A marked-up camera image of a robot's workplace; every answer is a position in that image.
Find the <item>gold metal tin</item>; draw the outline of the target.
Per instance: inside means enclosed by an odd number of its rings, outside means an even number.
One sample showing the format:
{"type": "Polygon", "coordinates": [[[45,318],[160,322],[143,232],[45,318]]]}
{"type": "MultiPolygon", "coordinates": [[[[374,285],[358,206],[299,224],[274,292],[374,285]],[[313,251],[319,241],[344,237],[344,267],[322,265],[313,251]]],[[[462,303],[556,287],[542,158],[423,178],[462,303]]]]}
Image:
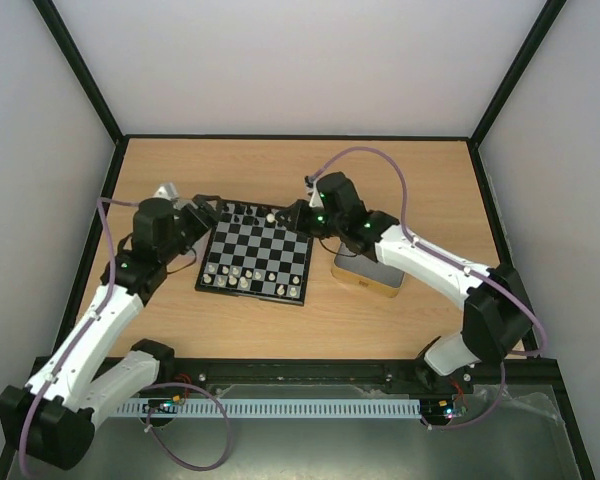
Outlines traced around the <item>gold metal tin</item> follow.
{"type": "Polygon", "coordinates": [[[405,273],[397,268],[355,255],[344,243],[333,259],[331,274],[338,281],[364,288],[375,294],[394,298],[402,288],[405,273]]]}

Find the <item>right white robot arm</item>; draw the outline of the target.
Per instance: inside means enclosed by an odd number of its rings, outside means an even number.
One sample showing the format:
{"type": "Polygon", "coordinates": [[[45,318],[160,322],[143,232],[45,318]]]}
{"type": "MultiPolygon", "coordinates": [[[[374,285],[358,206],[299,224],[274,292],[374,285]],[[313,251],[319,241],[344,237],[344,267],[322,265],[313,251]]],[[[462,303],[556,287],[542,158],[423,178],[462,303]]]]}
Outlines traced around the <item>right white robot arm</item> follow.
{"type": "Polygon", "coordinates": [[[462,367],[501,363],[525,335],[541,328],[512,266],[466,260],[416,235],[394,216],[367,209],[341,172],[318,179],[309,199],[270,218],[315,239],[336,237],[351,253],[423,282],[461,310],[461,330],[435,339],[420,354],[416,379],[427,391],[440,390],[462,367]]]}

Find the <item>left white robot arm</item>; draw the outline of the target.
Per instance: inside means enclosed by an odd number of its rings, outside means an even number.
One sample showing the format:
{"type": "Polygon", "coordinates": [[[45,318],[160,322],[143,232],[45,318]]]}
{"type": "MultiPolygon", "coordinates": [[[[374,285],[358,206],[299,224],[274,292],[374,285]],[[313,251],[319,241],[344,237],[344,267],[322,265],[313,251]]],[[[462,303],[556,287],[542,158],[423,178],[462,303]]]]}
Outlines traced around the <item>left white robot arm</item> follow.
{"type": "Polygon", "coordinates": [[[26,477],[33,475],[29,458],[63,470],[76,466],[102,423],[135,394],[196,388],[175,381],[174,350],[148,339],[98,372],[119,335],[168,278],[169,264],[218,224],[223,201],[208,195],[179,201],[160,192],[133,207],[132,231],[121,241],[102,225],[109,261],[82,318],[24,386],[7,386],[0,394],[5,441],[26,477]]]}

